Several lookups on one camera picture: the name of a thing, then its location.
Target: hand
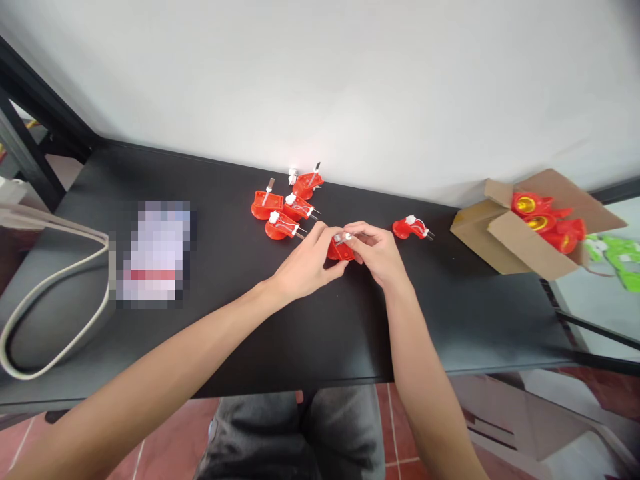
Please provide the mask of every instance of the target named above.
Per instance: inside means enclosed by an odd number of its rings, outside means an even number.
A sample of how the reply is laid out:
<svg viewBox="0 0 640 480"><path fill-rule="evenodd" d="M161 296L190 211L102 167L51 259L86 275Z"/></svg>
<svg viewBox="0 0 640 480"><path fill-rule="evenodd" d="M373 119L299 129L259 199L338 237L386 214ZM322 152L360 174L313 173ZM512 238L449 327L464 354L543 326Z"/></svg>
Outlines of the hand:
<svg viewBox="0 0 640 480"><path fill-rule="evenodd" d="M345 225L345 232L352 235L347 245L353 249L356 262L366 264L383 289L409 281L392 232L363 221Z"/></svg>
<svg viewBox="0 0 640 480"><path fill-rule="evenodd" d="M306 297L330 281L342 277L348 261L325 270L324 263L332 236L340 227L328 227L318 221L300 245L280 265L268 282L282 294L286 303Z"/></svg>

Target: metal prong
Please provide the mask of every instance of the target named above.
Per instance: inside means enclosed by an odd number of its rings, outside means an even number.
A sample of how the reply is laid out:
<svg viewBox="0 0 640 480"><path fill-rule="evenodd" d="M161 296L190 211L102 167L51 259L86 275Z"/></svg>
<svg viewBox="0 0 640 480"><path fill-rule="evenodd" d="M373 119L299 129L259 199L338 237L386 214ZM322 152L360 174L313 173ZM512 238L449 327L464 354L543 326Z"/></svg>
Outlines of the metal prong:
<svg viewBox="0 0 640 480"><path fill-rule="evenodd" d="M311 180L309 180L308 185L313 183L313 181L315 180L315 176L318 174L318 170L320 170L320 162L318 162L318 164L313 169L313 175L311 176Z"/></svg>
<svg viewBox="0 0 640 480"><path fill-rule="evenodd" d="M273 190L273 183L275 182L275 179L269 179L269 185L267 186L267 194L265 195L265 198L262 199L262 206L265 206L265 203L267 202L267 197L269 196L269 192L271 190Z"/></svg>

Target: red plastic part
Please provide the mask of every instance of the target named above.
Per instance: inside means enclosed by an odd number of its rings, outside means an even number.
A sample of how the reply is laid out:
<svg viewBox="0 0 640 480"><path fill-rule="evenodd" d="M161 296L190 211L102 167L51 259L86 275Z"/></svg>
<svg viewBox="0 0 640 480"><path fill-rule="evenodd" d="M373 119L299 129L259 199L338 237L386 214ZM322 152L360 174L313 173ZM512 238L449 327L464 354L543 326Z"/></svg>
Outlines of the red plastic part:
<svg viewBox="0 0 640 480"><path fill-rule="evenodd" d="M409 238L412 233L415 233L418 238L425 238L428 232L428 229L422 220L416 219L416 221L410 225L407 223L406 218L393 222L391 230L393 230L396 237L401 239Z"/></svg>
<svg viewBox="0 0 640 480"><path fill-rule="evenodd" d="M336 246L335 240L332 238L331 243L329 244L329 251L327 252L327 257L330 260L346 260L351 261L354 260L353 250L346 243L341 243Z"/></svg>
<svg viewBox="0 0 640 480"><path fill-rule="evenodd" d="M313 210L312 204L306 202L305 200L302 200L302 198L298 196L296 196L295 201L292 205L289 205L285 201L282 208L283 212L286 213L289 218L292 218L296 221L300 221L301 219L308 220L311 214L311 210Z"/></svg>
<svg viewBox="0 0 640 480"><path fill-rule="evenodd" d="M298 198L302 198L302 200L309 200L313 196L313 188L318 185L322 185L325 181L322 180L322 177L319 173L315 174L315 178L313 182L309 184L313 173L305 173L304 175L300 175L298 180L296 180L293 185L293 192L295 196Z"/></svg>
<svg viewBox="0 0 640 480"><path fill-rule="evenodd" d="M511 210L521 217L529 217L531 215L549 213L552 203L552 197L542 198L532 192L514 193L511 201Z"/></svg>
<svg viewBox="0 0 640 480"><path fill-rule="evenodd" d="M583 219L558 222L556 230L558 233L574 235L578 241L584 241L587 238L587 226Z"/></svg>
<svg viewBox="0 0 640 480"><path fill-rule="evenodd" d="M297 222L290 219L284 213L280 213L280 218L278 218L275 223L267 221L265 232L267 232L267 236L273 240L282 240L285 237L293 238L293 229L296 225L299 226Z"/></svg>
<svg viewBox="0 0 640 480"><path fill-rule="evenodd" d="M257 191L251 204L251 213L258 220L269 220L269 214L274 210L282 212L282 204L285 200L281 195L270 193L265 206L262 206L262 200L264 200L266 194L267 192L265 191Z"/></svg>
<svg viewBox="0 0 640 480"><path fill-rule="evenodd" d="M550 231L542 234L542 238L552 244L553 248L565 255L571 253L578 244L578 238L573 233L558 233Z"/></svg>
<svg viewBox="0 0 640 480"><path fill-rule="evenodd" d="M550 213L539 213L537 215L530 215L523 218L523 220L528 224L528 226L530 226L540 235L553 230L557 224L556 218Z"/></svg>

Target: forearm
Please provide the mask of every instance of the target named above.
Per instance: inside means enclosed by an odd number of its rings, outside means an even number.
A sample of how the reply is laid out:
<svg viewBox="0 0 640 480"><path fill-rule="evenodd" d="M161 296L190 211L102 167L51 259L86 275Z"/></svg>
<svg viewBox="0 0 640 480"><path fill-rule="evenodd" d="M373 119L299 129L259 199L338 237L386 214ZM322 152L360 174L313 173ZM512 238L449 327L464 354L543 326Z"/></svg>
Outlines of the forearm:
<svg viewBox="0 0 640 480"><path fill-rule="evenodd" d="M174 335L52 426L7 479L106 477L284 304L262 282Z"/></svg>
<svg viewBox="0 0 640 480"><path fill-rule="evenodd" d="M420 457L438 479L486 478L411 282L385 289L395 384Z"/></svg>

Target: gray pants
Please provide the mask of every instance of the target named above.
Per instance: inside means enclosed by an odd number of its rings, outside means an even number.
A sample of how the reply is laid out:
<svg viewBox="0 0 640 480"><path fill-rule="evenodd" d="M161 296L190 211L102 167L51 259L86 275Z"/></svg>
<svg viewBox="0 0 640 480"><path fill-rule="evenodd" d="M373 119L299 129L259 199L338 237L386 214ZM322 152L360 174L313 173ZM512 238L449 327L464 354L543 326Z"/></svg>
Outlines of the gray pants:
<svg viewBox="0 0 640 480"><path fill-rule="evenodd" d="M222 398L194 478L384 479L375 386Z"/></svg>

